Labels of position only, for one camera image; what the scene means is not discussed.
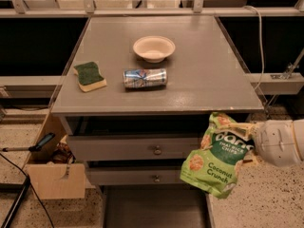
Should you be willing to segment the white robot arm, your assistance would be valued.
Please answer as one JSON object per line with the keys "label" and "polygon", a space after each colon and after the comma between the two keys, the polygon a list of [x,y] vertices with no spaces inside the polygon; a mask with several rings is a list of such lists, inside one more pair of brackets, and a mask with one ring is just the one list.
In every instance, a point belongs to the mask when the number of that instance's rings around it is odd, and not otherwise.
{"label": "white robot arm", "polygon": [[257,154],[267,163],[286,167],[304,162],[304,120],[268,120],[259,123],[228,123],[245,140],[252,139]]}

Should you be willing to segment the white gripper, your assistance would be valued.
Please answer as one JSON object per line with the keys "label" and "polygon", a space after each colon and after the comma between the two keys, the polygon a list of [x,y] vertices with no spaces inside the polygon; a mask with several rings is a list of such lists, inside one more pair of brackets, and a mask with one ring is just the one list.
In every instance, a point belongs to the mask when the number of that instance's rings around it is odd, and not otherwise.
{"label": "white gripper", "polygon": [[[255,136],[256,152],[269,164],[276,167],[298,164],[295,122],[292,120],[269,120],[261,123],[258,128],[254,123],[228,123],[221,128],[243,139],[251,139]],[[242,165],[257,166],[257,155],[249,151]]]}

